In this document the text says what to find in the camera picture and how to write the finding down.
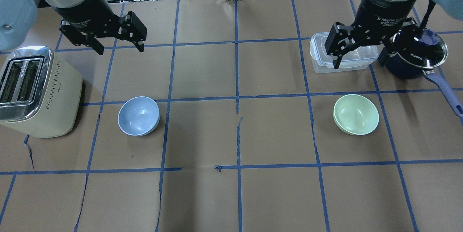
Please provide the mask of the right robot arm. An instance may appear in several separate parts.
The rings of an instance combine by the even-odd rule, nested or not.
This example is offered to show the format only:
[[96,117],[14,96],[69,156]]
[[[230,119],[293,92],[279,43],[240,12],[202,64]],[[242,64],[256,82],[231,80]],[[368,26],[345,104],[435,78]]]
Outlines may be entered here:
[[[325,42],[325,50],[339,68],[342,58],[363,46],[383,45],[392,55],[397,45],[391,38],[400,31],[417,0],[361,0],[354,22],[350,26],[336,22]],[[462,0],[432,0],[452,18],[462,20]]]

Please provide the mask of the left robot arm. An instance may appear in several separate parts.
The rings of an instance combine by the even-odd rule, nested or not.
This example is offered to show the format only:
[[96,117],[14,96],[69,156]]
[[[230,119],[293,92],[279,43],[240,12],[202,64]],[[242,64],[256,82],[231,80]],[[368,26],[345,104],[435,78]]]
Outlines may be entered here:
[[[45,0],[61,17],[61,33],[75,46],[86,46],[99,55],[104,52],[99,38],[116,38],[144,51],[147,28],[128,11],[117,16],[107,0]],[[25,40],[38,16],[40,0],[0,0],[0,46],[13,50]]]

